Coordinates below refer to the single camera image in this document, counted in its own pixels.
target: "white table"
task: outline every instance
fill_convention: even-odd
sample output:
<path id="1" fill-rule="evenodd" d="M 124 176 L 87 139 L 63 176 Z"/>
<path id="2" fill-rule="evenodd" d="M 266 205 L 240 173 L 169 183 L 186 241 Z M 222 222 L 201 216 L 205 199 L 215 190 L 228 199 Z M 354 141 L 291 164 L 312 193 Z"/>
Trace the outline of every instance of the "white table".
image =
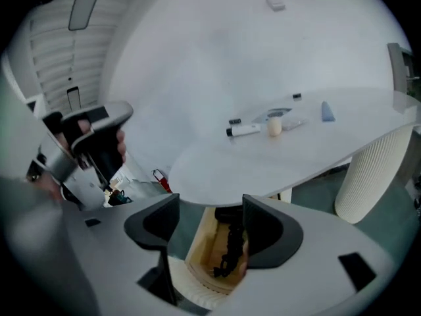
<path id="1" fill-rule="evenodd" d="M 327 101 L 335 122 L 322 122 Z M 351 223 L 361 220 L 392 181 L 412 128 L 421 124 L 421 103 L 401 93 L 343 88 L 302 93 L 233 114 L 249 124 L 265 111 L 292 108 L 286 116 L 308 122 L 271 138 L 262 132 L 229 139 L 220 127 L 191 144 L 169 176 L 182 200 L 206 206 L 241 204 L 243 194 L 272 196 L 323 173 L 353 156 L 335 209 Z"/>

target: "gray floor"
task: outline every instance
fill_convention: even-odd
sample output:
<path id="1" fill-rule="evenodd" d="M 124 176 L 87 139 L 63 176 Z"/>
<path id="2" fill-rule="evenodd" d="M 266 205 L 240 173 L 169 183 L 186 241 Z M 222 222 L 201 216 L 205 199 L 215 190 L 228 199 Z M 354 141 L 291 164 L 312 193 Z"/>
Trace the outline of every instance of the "gray floor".
<path id="1" fill-rule="evenodd" d="M 295 205 L 333 214 L 333 202 L 346 171 L 310 180 L 293 189 L 291 202 Z M 185 259 L 195 236 L 203 207 L 183 203 L 180 223 L 168 245 L 168 253 Z M 387 250 L 397 263 L 402 263 L 420 224 L 413 200 L 405 188 L 393 181 L 389 189 L 356 227 Z"/>
<path id="2" fill-rule="evenodd" d="M 293 189 L 296 205 L 333 213 L 333 202 L 346 172 L 317 178 Z M 419 229 L 413 200 L 397 180 L 394 180 L 376 206 L 355 225 L 379 243 L 398 264 L 407 254 Z"/>

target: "white marker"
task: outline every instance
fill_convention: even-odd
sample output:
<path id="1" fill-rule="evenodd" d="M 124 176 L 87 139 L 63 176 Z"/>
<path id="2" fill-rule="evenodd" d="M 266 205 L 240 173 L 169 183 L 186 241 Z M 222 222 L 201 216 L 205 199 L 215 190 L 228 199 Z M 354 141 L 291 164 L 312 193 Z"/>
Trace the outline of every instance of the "white marker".
<path id="1" fill-rule="evenodd" d="M 232 128 L 226 129 L 226 135 L 228 137 L 243 136 L 245 134 L 255 134 L 256 132 L 260 132 L 259 124 L 236 125 Z"/>

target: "white wall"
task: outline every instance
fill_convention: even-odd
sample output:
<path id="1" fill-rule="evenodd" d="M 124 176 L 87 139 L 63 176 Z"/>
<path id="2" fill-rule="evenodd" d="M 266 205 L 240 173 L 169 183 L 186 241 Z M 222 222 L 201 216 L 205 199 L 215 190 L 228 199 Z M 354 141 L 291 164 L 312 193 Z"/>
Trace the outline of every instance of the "white wall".
<path id="1" fill-rule="evenodd" d="M 8 85 L 11 87 L 11 89 L 15 92 L 15 94 L 19 97 L 19 99 L 23 103 L 29 104 L 35 101 L 36 103 L 35 103 L 34 111 L 32 112 L 36 118 L 42 119 L 50 111 L 49 105 L 47 101 L 45 100 L 44 95 L 42 93 L 39 93 L 38 95 L 34 95 L 31 97 L 25 96 L 22 90 L 20 89 L 18 82 L 16 81 L 16 78 L 13 74 L 11 64 L 9 61 L 9 55 L 6 51 L 3 52 L 3 54 L 1 55 L 0 61 L 1 61 L 1 70 L 4 77 L 6 78 Z"/>
<path id="2" fill-rule="evenodd" d="M 168 171 L 195 138 L 258 102 L 393 89 L 386 45 L 410 47 L 380 0 L 283 1 L 276 13 L 264 0 L 134 2 L 143 9 L 117 30 L 111 48 L 120 50 L 107 57 L 101 89 L 134 106 L 126 141 L 143 169 Z"/>

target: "blue object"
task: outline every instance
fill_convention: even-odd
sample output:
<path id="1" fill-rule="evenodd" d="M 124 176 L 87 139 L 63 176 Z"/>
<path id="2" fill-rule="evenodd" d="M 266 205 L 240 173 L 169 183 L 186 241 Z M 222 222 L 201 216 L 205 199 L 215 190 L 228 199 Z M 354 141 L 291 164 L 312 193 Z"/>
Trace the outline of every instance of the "blue object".
<path id="1" fill-rule="evenodd" d="M 322 120 L 324 122 L 334 122 L 336 120 L 328 102 L 326 101 L 322 102 Z"/>

